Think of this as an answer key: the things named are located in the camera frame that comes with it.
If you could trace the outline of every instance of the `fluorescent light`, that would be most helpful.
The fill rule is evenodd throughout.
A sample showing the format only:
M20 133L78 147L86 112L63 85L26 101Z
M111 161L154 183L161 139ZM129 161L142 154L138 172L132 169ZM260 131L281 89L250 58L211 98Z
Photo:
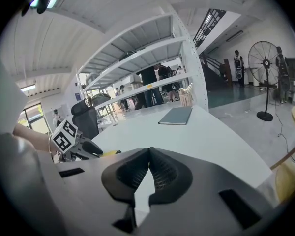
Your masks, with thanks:
M21 88L21 91L25 92L25 91L28 91L28 90L31 90L31 89L34 89L34 88L36 88L36 85L30 85L30 86L27 86L25 88Z
M38 0L33 0L33 2L30 3L31 7L37 7L38 5Z
M212 15L209 14L208 17L206 18L205 24L210 20L211 17L212 17Z
M51 9L52 7L54 7L56 1L57 1L57 0L50 0L50 1L49 1L49 4L48 4L48 6L47 6L47 8L48 8L48 9Z
M233 36L231 36L229 39L226 40L226 42L232 41L234 38L238 37L239 35L242 35L244 32L242 30L235 33Z
M50 0L49 3L48 3L47 8L51 9L52 7L54 7L56 1L57 0ZM30 3L30 6L35 8L35 7L38 6L38 2L39 2L39 0L33 0L33 2Z

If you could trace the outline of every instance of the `wicker basket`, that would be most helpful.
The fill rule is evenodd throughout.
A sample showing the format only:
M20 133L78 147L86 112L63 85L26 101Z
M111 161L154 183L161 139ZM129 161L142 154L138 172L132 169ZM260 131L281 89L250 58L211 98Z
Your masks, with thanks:
M181 105L183 107L190 107L190 106L192 106L192 97L191 97L191 94L190 93L180 95L179 97L180 97Z

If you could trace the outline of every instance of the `office chair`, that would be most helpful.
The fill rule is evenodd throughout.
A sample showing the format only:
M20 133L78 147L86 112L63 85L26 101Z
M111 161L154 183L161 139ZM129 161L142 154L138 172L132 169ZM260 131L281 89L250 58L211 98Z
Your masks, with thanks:
M84 137L93 139L99 134L96 109L88 107L85 101L80 101L71 108L72 122L83 133Z

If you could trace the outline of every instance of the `white table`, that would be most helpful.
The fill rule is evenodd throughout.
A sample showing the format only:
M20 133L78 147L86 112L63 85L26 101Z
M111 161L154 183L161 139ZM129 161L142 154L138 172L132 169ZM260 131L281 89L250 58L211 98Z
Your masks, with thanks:
M193 106L188 124L159 125L169 110L140 115L111 125L93 141L104 151L155 147L206 160L225 168L256 188L271 174L270 168L233 130L199 106ZM149 211L154 192L150 171L135 193L136 209Z

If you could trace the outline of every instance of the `fan base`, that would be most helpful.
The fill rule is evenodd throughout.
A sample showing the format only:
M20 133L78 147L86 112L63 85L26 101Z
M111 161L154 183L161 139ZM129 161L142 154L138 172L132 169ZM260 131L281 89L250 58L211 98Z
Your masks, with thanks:
M273 116L272 114L266 113L264 111L257 112L257 117L264 121L272 121Z

